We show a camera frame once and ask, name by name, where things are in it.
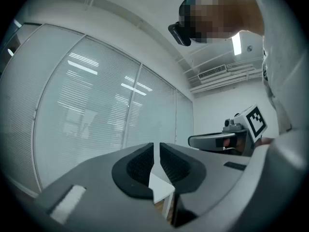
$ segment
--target person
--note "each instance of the person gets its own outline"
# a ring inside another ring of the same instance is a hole
[[[242,30],[263,37],[262,79],[266,94],[276,110],[279,134],[291,130],[290,118],[277,95],[299,63],[305,64],[300,59],[308,59],[308,45],[284,0],[185,0],[180,13],[188,9],[196,35],[208,42],[208,39],[230,38]],[[255,147],[270,144],[272,140],[261,138]],[[228,145],[229,140],[225,140],[224,146]]]

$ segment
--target ceiling light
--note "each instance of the ceiling light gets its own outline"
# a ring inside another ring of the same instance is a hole
[[[234,55],[238,55],[241,53],[241,43],[240,43],[240,35],[237,33],[232,37],[233,47],[234,47]]]
[[[71,65],[71,66],[74,66],[74,67],[79,68],[79,69],[81,69],[81,70],[87,71],[87,72],[92,73],[92,74],[94,74],[94,75],[97,75],[97,74],[98,74],[98,72],[93,71],[92,69],[86,68],[86,67],[84,67],[84,66],[82,66],[82,65],[79,65],[79,64],[77,64],[77,63],[71,62],[71,61],[69,61],[69,60],[68,60],[68,63],[69,63],[69,65]]]
[[[127,85],[127,84],[122,83],[121,86],[122,86],[122,87],[126,87],[126,88],[128,88],[128,89],[131,89],[131,90],[133,90],[133,91],[135,91],[135,92],[137,92],[137,93],[139,93],[139,94],[141,94],[141,95],[146,95],[144,92],[141,92],[141,91],[139,91],[138,89],[133,88],[133,87]]]
[[[14,53],[8,48],[9,54],[13,57]]]

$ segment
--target window blinds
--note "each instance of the window blinds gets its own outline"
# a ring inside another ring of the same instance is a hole
[[[0,74],[3,72],[4,68],[8,64],[12,57],[12,54],[17,50],[17,48],[23,44],[39,26],[38,25],[28,25],[24,24],[18,31],[11,37],[8,43],[4,46],[0,53]]]
[[[43,187],[84,160],[122,148],[139,68],[89,37],[67,53],[46,86],[35,123]]]
[[[193,104],[177,91],[176,143],[189,147],[188,137],[193,135]]]
[[[34,193],[39,193],[31,152],[36,105],[50,73],[80,38],[76,32],[44,25],[20,46],[1,77],[2,170]]]
[[[175,143],[176,89],[142,67],[128,118],[126,147],[154,143],[152,173],[168,180],[161,165],[159,143]]]

